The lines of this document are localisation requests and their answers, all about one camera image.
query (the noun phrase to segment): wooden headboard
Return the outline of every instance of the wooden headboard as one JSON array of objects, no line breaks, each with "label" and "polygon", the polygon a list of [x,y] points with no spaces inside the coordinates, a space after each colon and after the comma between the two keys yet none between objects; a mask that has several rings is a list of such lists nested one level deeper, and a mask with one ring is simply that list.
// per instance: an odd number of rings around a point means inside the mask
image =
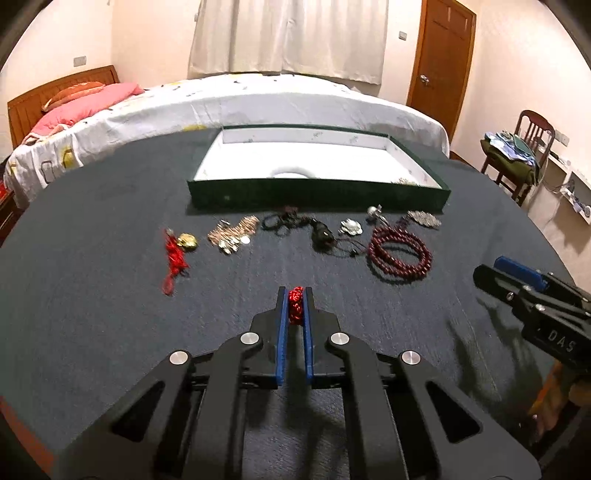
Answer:
[{"label": "wooden headboard", "polygon": [[41,107],[56,93],[82,82],[102,82],[105,85],[119,83],[113,65],[77,72],[29,90],[8,102],[8,121],[12,147],[16,148],[44,115]]}]

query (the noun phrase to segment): red knotted cord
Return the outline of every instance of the red knotted cord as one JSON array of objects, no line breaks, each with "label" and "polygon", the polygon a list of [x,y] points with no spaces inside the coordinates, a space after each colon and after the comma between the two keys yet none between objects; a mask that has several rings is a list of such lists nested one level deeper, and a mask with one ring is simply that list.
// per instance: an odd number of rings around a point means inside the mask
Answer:
[{"label": "red knotted cord", "polygon": [[287,300],[290,305],[290,324],[301,325],[304,318],[304,289],[296,287],[290,290]]},{"label": "red knotted cord", "polygon": [[174,291],[174,277],[179,273],[189,268],[189,264],[184,260],[184,254],[181,248],[177,245],[177,239],[173,235],[169,235],[164,231],[166,236],[166,251],[168,253],[168,275],[162,284],[162,292],[165,295],[172,295]]}]

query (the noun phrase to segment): dark blue tablecloth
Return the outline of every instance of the dark blue tablecloth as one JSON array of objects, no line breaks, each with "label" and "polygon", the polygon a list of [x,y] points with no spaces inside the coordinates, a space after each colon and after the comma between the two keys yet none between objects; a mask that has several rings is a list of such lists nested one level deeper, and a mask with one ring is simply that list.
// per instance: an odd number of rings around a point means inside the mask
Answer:
[{"label": "dark blue tablecloth", "polygon": [[[186,185],[196,151],[215,133],[142,140],[66,174],[0,249],[0,394],[51,450],[169,352],[197,355],[246,330],[255,313],[273,307],[279,286],[313,287],[317,306],[377,351],[418,351],[504,426],[526,412],[553,361],[522,340],[508,306],[474,287],[472,271],[506,255],[570,276],[496,185],[441,152],[407,144],[452,190],[439,231],[411,227],[434,255],[423,281],[397,284],[362,257],[314,252],[308,229],[283,238],[259,231],[225,256],[205,240],[220,215],[198,215]],[[252,213],[264,216],[223,218]],[[317,212],[333,231],[346,217],[365,215]],[[172,298],[161,292],[166,227],[201,239]],[[369,235],[368,228],[362,240]],[[292,346],[301,343],[295,333]],[[244,478],[348,478],[340,394],[308,390],[294,351],[287,386],[249,398]]]}]

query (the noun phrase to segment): wooden door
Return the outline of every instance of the wooden door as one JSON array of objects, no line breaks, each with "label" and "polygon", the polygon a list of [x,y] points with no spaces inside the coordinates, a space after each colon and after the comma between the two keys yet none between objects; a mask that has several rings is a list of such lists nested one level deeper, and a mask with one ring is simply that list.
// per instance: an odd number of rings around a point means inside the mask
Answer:
[{"label": "wooden door", "polygon": [[455,0],[423,0],[407,105],[440,122],[451,140],[462,109],[476,14]]}]

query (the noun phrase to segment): gold bell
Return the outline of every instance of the gold bell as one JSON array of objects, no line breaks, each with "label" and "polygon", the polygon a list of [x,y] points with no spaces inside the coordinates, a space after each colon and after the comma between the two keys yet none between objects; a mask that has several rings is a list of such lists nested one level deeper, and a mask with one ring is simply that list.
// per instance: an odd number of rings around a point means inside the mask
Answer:
[{"label": "gold bell", "polygon": [[177,238],[177,245],[183,250],[190,252],[199,246],[199,242],[190,233],[181,233]]}]

